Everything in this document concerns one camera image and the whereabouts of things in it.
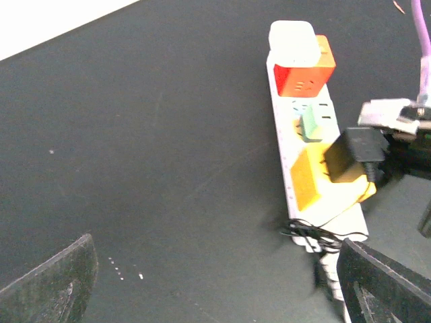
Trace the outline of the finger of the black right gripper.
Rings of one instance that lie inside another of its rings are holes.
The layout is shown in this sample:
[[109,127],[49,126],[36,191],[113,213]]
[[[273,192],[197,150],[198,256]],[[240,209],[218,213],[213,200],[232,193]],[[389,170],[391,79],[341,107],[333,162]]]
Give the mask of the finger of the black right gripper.
[[425,238],[431,237],[431,201],[427,204],[418,224],[418,231]]

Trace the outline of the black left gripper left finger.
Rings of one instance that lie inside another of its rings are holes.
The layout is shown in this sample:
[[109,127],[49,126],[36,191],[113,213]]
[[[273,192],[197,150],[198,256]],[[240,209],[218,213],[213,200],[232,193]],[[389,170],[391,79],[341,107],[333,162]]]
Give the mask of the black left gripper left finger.
[[1,290],[2,322],[81,322],[98,275],[85,234]]

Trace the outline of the black power adapter plug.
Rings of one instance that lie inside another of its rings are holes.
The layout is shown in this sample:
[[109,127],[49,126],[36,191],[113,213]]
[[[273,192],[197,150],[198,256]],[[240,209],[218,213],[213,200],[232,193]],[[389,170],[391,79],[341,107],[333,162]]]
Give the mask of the black power adapter plug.
[[346,128],[324,152],[329,177],[334,183],[354,182],[365,175],[376,181],[376,169],[385,160],[385,138],[370,127]]

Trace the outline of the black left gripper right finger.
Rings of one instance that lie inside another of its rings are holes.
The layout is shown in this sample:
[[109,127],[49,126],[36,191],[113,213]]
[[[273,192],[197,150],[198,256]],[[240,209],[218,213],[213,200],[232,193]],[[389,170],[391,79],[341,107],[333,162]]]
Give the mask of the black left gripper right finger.
[[430,279],[379,251],[344,240],[337,274],[351,322],[430,321]]

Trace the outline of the green plug adapter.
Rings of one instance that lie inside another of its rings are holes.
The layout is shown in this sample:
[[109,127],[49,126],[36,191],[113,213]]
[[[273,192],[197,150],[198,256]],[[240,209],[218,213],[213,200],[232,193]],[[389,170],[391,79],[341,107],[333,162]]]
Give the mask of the green plug adapter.
[[321,142],[323,140],[323,115],[312,105],[305,108],[300,117],[302,138],[307,143]]

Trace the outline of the yellow cube socket adapter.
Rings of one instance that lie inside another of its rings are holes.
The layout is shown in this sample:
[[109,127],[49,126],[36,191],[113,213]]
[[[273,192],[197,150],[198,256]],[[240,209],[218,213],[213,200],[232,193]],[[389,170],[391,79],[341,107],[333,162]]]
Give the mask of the yellow cube socket adapter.
[[309,143],[290,169],[296,203],[301,213],[340,213],[376,193],[365,173],[352,182],[334,183],[324,162],[328,143]]

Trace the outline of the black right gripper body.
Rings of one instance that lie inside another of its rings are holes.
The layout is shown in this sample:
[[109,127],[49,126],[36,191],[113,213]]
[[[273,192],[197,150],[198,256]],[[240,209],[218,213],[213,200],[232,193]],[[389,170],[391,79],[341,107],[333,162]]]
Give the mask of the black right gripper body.
[[384,129],[388,142],[379,169],[386,177],[430,176],[430,108],[404,107],[400,116],[420,122],[415,135]]

